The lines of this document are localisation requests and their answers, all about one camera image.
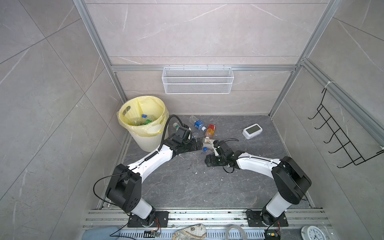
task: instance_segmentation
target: dark gray floor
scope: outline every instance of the dark gray floor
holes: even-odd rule
[[[184,123],[191,125],[188,117],[180,116]],[[234,151],[243,150],[269,158],[286,155],[268,116],[197,117],[206,125],[216,125],[215,139],[239,139],[239,142],[228,142]],[[175,121],[170,122],[170,134],[174,132],[172,124]],[[254,123],[258,123],[263,132],[247,140],[242,131]],[[146,154],[132,139],[124,164],[137,161]],[[262,208],[277,193],[273,179],[249,170],[236,170],[228,174],[222,167],[206,167],[205,156],[203,151],[187,152],[163,164],[142,184],[142,197],[155,207]],[[301,201],[291,208],[309,208],[309,205]]]

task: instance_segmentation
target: clock display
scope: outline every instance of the clock display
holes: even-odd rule
[[[321,233],[319,230],[317,230],[316,228],[311,228],[309,229],[308,231],[308,236],[312,239],[312,240],[325,240],[324,239],[324,236],[323,236],[323,233]]]

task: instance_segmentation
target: metal grate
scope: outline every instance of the metal grate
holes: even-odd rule
[[[233,72],[230,67],[167,67],[162,80],[166,94],[230,93]]]
[[[121,230],[119,233],[119,239],[125,239],[127,237],[134,238],[136,240],[148,240],[153,239],[148,233],[144,233],[145,230]],[[171,240],[173,233],[176,232],[176,229],[162,229],[161,236],[156,237],[156,240]],[[263,229],[244,229],[247,234],[248,239],[264,239],[264,230]],[[207,229],[208,240],[223,240],[225,239],[226,229]],[[229,239],[231,240],[242,240],[242,236],[239,231],[232,229],[229,231]]]

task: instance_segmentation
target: white wire basket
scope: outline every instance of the white wire basket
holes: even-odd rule
[[[233,72],[230,67],[166,67],[162,80],[166,94],[230,93]]]

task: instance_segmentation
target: mounting plate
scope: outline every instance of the mounting plate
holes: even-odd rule
[[[247,220],[248,220],[248,225],[250,227],[265,227],[265,225],[262,222],[262,217],[261,217],[261,211],[251,211],[247,210],[246,212],[247,215]],[[287,218],[285,217],[285,213],[283,213],[278,222],[280,222],[280,227],[288,227],[288,221]],[[278,227],[279,224],[276,222],[273,227]]]
[[[166,211],[156,211],[155,212],[155,218],[159,219],[160,227],[167,227],[168,226],[168,215],[169,212]],[[127,227],[143,227],[141,225],[139,217],[136,215],[130,215],[129,216],[129,223]]]

